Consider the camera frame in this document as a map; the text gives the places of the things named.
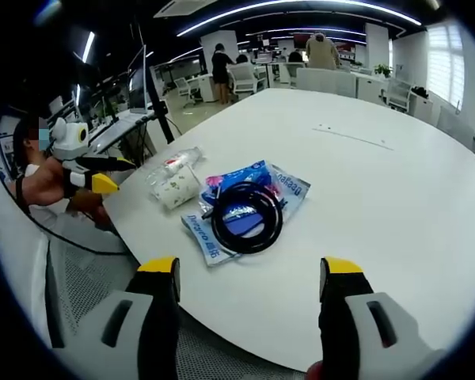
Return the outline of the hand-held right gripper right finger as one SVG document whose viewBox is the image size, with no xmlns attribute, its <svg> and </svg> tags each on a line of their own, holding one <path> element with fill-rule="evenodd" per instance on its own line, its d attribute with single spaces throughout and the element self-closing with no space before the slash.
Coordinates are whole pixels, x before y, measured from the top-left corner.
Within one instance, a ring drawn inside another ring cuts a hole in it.
<svg viewBox="0 0 475 380">
<path fill-rule="evenodd" d="M 323 379 L 420 379 L 444 357 L 421 338 L 416 319 L 374 291 L 349 260 L 321 259 L 320 304 Z"/>
</svg>

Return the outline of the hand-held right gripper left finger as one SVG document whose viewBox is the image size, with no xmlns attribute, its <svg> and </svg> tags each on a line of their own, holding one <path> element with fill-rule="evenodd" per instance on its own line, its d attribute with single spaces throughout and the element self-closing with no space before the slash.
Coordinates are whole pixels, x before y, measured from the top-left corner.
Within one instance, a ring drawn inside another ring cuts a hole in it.
<svg viewBox="0 0 475 380">
<path fill-rule="evenodd" d="M 175 379 L 180 329 L 180 261 L 141 265 L 125 291 L 113 291 L 80 321 L 61 350 L 78 379 Z"/>
</svg>

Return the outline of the person's left hand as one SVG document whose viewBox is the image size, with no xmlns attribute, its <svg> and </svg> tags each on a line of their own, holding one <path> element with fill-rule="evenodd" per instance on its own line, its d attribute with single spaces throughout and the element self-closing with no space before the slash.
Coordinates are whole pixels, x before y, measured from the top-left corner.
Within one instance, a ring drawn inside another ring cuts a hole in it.
<svg viewBox="0 0 475 380">
<path fill-rule="evenodd" d="M 104 209 L 100 194 L 93 193 L 86 189 L 79 189 L 70 198 L 66 208 L 71 214 L 82 213 L 89 216 L 99 227 L 104 230 L 112 228 L 111 220 Z"/>
</svg>

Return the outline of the person's right hand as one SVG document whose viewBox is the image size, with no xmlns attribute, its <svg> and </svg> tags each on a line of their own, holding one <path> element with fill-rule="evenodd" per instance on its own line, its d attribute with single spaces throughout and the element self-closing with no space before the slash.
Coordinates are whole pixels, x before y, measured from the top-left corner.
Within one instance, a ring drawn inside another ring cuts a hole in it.
<svg viewBox="0 0 475 380">
<path fill-rule="evenodd" d="M 305 380 L 330 380 L 330 373 L 327 371 L 323 360 L 312 364 L 306 371 Z"/>
</svg>

